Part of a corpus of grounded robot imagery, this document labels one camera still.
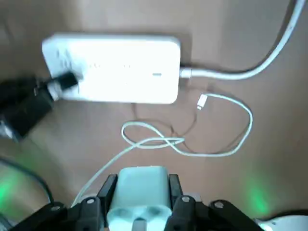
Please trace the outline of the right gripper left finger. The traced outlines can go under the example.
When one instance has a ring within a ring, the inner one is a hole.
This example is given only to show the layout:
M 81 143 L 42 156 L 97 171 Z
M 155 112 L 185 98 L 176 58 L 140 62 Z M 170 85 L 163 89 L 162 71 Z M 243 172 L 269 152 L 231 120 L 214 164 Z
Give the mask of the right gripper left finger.
M 118 180 L 107 177 L 96 196 L 83 199 L 71 208 L 49 203 L 13 227 L 14 231 L 101 231 L 107 227 L 107 213 Z

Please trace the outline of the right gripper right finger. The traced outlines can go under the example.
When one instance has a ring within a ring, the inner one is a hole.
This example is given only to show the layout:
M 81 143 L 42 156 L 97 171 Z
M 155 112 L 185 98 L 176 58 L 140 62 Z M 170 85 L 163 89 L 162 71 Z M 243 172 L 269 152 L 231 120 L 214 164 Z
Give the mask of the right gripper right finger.
M 251 218 L 226 200 L 209 205 L 196 201 L 182 192 L 179 176 L 169 175 L 172 214 L 167 220 L 168 231 L 261 231 Z

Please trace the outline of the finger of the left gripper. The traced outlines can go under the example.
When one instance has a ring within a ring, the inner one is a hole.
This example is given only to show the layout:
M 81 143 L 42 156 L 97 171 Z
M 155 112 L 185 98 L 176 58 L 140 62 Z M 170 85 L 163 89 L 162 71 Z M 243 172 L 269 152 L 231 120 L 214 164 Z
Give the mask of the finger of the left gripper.
M 51 83 L 56 84 L 63 91 L 77 85 L 77 77 L 72 72 L 66 72 L 53 78 Z

